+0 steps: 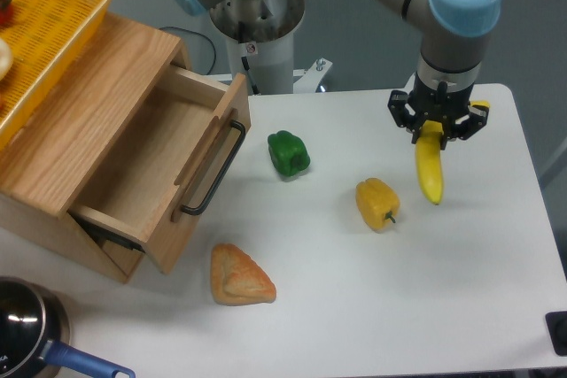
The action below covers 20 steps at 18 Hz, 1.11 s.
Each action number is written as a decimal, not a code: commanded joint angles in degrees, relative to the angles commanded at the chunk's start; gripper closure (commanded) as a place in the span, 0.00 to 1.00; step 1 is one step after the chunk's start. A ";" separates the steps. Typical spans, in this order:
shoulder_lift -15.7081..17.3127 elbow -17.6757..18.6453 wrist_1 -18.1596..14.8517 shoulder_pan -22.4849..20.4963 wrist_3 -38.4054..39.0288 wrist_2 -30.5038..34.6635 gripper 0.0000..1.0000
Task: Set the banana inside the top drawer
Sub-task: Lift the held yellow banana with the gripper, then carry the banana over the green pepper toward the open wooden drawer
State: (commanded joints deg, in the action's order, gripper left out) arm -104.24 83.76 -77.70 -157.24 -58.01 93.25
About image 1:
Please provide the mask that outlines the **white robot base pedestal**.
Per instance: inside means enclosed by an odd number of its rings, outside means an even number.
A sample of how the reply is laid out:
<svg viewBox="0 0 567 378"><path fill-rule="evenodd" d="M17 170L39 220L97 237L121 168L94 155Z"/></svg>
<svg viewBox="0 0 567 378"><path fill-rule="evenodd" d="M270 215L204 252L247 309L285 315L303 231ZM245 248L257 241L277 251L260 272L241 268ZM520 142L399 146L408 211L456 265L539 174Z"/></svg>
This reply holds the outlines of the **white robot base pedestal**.
<svg viewBox="0 0 567 378"><path fill-rule="evenodd" d="M233 75L247 79L251 95L315 93L332 62L318 58L294 66L294 35L305 17L305 0L224 0L209 12L222 34Z"/></svg>

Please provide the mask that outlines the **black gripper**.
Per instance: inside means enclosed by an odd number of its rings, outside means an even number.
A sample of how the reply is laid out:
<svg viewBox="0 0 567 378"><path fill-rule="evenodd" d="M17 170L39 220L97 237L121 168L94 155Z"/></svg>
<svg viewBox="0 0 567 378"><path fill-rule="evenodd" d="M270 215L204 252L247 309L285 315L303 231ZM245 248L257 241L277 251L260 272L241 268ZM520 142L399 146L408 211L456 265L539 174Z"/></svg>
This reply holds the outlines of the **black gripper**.
<svg viewBox="0 0 567 378"><path fill-rule="evenodd" d="M468 140L486 126L490 104L470 102L473 83L459 90L451 89L444 81L433 82L431 85L429 87L416 73L410 95L394 89L389 96L388 110L398 127L413 132L413 144L416 144L426 120L440 122L444 130L443 138L447 141Z"/></svg>

